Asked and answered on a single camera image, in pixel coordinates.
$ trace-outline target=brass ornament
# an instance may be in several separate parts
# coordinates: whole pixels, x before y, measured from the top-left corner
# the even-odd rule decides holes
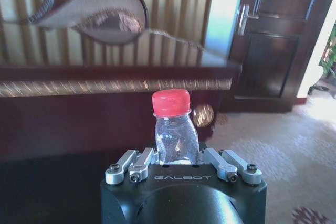
[[[209,104],[202,104],[193,110],[193,122],[199,128],[207,127],[214,119],[214,110]]]

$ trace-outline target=plastic water bottle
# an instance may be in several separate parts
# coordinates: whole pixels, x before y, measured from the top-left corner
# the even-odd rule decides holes
[[[155,141],[160,164],[197,164],[198,136],[189,117],[187,90],[170,89],[153,94]]]

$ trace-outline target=door handle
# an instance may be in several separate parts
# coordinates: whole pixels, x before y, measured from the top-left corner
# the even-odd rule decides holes
[[[237,34],[243,36],[244,32],[245,32],[247,19],[248,18],[259,19],[259,16],[249,14],[250,5],[248,5],[248,4],[243,4],[243,7],[242,7],[241,11],[242,11],[242,14],[240,16],[240,20],[239,20],[239,23],[238,23]]]

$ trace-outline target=dark brown door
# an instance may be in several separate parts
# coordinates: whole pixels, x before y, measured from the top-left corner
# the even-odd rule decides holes
[[[223,111],[292,109],[331,1],[240,1],[230,59],[243,70]]]

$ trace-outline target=bolt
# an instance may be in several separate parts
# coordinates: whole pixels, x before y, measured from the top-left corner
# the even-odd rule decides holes
[[[112,165],[110,165],[110,169],[112,170],[112,171],[117,171],[117,170],[119,170],[119,168],[120,168],[120,165],[119,164],[112,164]]]
[[[248,164],[247,165],[247,171],[250,173],[255,173],[258,169],[258,166],[255,164]]]
[[[238,180],[238,175],[237,173],[228,173],[226,178],[230,183],[235,183]]]
[[[132,174],[132,175],[130,176],[130,181],[131,181],[132,183],[137,183],[137,182],[139,182],[139,181],[140,181],[140,176],[139,176],[139,174],[136,174],[136,173]]]

